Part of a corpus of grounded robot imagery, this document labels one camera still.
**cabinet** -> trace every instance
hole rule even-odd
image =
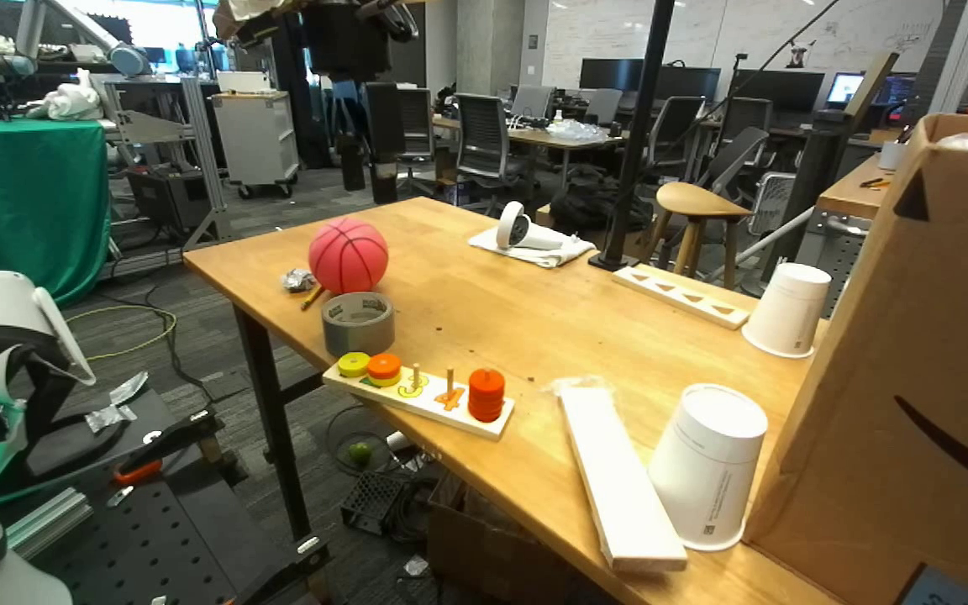
[[[212,108],[225,172],[237,195],[253,197],[255,187],[276,184],[290,197],[299,153],[286,89],[214,94]]]

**white cup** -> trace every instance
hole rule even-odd
[[[719,383],[682,390],[649,477],[686,547],[724,552],[745,530],[766,412]]]
[[[830,275],[818,265],[777,265],[743,335],[772,355],[803,359],[812,352],[818,322],[827,302]]]
[[[906,153],[906,143],[900,143],[900,140],[885,140],[885,143],[882,143],[882,172],[900,169],[904,153]]]

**basketball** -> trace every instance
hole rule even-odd
[[[308,269],[334,294],[376,290],[386,271],[386,240],[360,217],[337,217],[311,240]]]

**tape roll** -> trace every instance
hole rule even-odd
[[[379,352],[393,343],[393,308],[376,292],[348,292],[324,302],[324,343],[325,352],[343,355],[348,350]]]

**green cloth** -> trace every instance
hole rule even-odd
[[[107,260],[107,197],[97,122],[0,122],[0,269],[57,302],[86,292]]]

